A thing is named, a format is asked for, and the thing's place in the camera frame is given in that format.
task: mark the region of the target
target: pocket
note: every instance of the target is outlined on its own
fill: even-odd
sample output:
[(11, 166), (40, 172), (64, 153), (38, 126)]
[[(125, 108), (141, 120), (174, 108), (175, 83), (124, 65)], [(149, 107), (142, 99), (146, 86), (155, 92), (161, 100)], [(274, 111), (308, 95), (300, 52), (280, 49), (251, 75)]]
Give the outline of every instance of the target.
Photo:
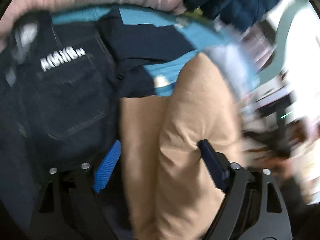
[(108, 113), (106, 84), (88, 55), (41, 73), (36, 88), (34, 118), (54, 139), (65, 139)]

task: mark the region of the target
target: white logo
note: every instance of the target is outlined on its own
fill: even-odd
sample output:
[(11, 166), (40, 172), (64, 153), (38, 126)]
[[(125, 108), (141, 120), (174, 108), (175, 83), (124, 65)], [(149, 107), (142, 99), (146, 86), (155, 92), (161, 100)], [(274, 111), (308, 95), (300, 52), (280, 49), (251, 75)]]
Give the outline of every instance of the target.
[(74, 50), (72, 47), (66, 47), (63, 50), (49, 54), (46, 58), (42, 58), (40, 63), (43, 71), (47, 71), (65, 62), (70, 62), (72, 59), (82, 57), (82, 55), (85, 55), (85, 51), (82, 48)]

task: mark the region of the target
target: black button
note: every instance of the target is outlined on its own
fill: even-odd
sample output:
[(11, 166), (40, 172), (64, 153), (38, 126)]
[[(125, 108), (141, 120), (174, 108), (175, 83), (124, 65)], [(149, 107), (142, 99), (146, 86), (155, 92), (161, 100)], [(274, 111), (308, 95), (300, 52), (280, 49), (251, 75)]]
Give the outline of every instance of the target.
[(124, 74), (123, 73), (118, 74), (117, 75), (117, 79), (123, 80), (124, 79)]

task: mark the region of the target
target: green light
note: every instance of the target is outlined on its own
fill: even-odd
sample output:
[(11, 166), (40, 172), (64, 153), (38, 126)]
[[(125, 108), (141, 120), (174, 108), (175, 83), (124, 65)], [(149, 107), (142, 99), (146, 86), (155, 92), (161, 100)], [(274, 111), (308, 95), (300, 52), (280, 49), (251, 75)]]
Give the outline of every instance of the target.
[(289, 113), (285, 114), (284, 116), (281, 116), (281, 118), (285, 118), (285, 117), (288, 116), (289, 114), (292, 114), (292, 111), (290, 111)]

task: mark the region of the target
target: screw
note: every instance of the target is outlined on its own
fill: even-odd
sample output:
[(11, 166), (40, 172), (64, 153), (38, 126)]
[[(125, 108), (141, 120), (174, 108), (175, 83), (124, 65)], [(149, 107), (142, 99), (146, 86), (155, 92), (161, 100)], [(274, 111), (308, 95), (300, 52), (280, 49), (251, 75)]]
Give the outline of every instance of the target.
[(82, 163), (81, 164), (81, 168), (84, 169), (84, 170), (90, 168), (90, 163)]
[(241, 166), (238, 163), (231, 163), (230, 167), (234, 170), (239, 170), (241, 168)]
[(49, 170), (49, 173), (50, 173), (50, 174), (55, 174), (57, 171), (58, 171), (57, 168), (51, 168), (51, 169)]
[(268, 170), (268, 169), (263, 169), (262, 172), (266, 175), (270, 175), (271, 174), (271, 171)]

